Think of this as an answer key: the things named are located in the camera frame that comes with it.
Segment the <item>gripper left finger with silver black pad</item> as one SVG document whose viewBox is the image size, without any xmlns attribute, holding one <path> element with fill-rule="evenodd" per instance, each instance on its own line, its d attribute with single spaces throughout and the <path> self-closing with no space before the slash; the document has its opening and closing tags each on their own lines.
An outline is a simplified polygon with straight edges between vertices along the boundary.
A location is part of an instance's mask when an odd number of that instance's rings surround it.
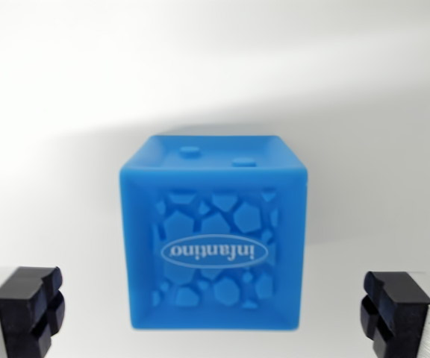
<svg viewBox="0 0 430 358">
<path fill-rule="evenodd" d="M 0 268 L 0 357 L 45 357 L 63 324 L 58 267 Z"/>
</svg>

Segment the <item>gripper right finger with silver black pad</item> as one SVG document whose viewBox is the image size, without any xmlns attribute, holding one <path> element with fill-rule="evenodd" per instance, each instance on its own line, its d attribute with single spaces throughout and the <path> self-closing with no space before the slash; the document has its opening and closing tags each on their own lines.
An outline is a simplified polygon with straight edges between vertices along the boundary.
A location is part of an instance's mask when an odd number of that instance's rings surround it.
<svg viewBox="0 0 430 358">
<path fill-rule="evenodd" d="M 430 357 L 430 297 L 405 271 L 369 271 L 360 320 L 377 357 Z"/>
</svg>

